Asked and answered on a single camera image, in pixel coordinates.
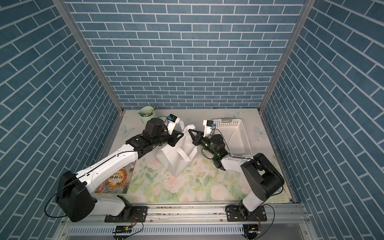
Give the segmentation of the white insulated delivery bag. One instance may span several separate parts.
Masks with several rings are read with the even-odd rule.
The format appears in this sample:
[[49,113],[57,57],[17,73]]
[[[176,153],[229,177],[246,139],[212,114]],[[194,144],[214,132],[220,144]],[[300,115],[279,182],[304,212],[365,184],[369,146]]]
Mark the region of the white insulated delivery bag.
[[198,146],[193,144],[189,130],[195,130],[195,125],[187,125],[184,136],[174,147],[166,144],[156,155],[158,162],[175,178],[178,177],[193,161],[198,153]]

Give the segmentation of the white plastic basket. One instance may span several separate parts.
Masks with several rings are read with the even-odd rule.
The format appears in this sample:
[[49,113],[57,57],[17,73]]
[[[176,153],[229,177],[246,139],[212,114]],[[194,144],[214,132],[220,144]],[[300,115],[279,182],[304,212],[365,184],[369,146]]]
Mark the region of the white plastic basket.
[[214,124],[216,132],[222,133],[232,155],[251,155],[250,143],[241,119],[215,119]]

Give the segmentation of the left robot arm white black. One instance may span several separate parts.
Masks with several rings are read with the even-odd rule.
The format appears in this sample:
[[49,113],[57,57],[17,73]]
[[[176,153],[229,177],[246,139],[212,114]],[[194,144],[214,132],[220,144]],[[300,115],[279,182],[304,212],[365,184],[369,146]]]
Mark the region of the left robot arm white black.
[[112,218],[113,222],[130,221],[132,205],[127,199],[121,195],[97,196],[95,190],[114,173],[134,163],[154,148],[164,144],[175,146],[184,135],[175,130],[180,118],[169,115],[168,121],[168,124],[165,124],[161,119],[151,119],[141,134],[128,139],[111,155],[77,173],[67,171],[62,174],[55,201],[65,216],[74,223],[87,216],[97,215]]

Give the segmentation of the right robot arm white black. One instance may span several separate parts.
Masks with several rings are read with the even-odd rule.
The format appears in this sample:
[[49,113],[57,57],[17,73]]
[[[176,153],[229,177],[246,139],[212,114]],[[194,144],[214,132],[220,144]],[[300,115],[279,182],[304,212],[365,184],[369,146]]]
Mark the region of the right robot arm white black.
[[204,132],[197,130],[189,130],[189,134],[195,146],[201,146],[203,150],[212,154],[210,159],[216,168],[245,175],[251,191],[236,206],[236,214],[244,221],[260,219],[257,208],[284,186],[285,181],[279,171],[264,154],[258,153],[251,158],[231,155],[226,150],[222,135],[208,138],[204,136]]

